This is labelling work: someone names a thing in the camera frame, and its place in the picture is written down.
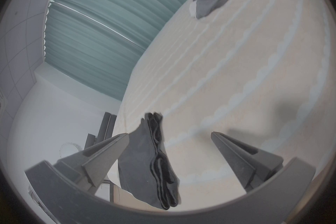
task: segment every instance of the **teal curtain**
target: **teal curtain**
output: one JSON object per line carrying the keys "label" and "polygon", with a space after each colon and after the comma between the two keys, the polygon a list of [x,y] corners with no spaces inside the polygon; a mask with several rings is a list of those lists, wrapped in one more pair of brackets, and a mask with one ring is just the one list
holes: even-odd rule
{"label": "teal curtain", "polygon": [[52,0],[45,61],[121,100],[154,37],[186,0]]}

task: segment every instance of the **mattress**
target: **mattress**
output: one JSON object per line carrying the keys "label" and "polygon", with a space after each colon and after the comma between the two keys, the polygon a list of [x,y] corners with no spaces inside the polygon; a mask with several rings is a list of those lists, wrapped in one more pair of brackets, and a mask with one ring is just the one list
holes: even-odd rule
{"label": "mattress", "polygon": [[[211,132],[325,166],[336,144],[336,27],[324,0],[229,0],[191,18],[176,12],[135,66],[114,133],[163,115],[180,204],[201,209],[245,194]],[[108,173],[120,185],[118,164]]]}

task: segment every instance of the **green curtain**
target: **green curtain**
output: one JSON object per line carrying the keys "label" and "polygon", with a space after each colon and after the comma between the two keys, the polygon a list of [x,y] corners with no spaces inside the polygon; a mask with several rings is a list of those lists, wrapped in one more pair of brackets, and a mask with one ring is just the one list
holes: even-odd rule
{"label": "green curtain", "polygon": [[52,0],[45,61],[121,100],[138,59],[185,1]]}

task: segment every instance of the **curtain fold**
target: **curtain fold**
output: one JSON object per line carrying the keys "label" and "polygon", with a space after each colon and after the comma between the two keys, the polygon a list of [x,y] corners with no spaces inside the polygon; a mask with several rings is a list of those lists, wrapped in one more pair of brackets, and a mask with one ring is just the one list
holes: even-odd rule
{"label": "curtain fold", "polygon": [[46,62],[121,100],[138,59],[186,0],[53,1],[45,30]]}

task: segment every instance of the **striped bed sheet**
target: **striped bed sheet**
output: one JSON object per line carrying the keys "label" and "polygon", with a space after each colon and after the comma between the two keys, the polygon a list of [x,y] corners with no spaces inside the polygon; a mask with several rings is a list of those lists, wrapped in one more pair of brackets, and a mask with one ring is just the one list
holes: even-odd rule
{"label": "striped bed sheet", "polygon": [[[336,27],[324,0],[229,0],[196,20],[187,2],[134,68],[113,135],[163,115],[186,211],[245,194],[210,134],[325,166],[336,144]],[[118,164],[108,173],[120,185]]]}

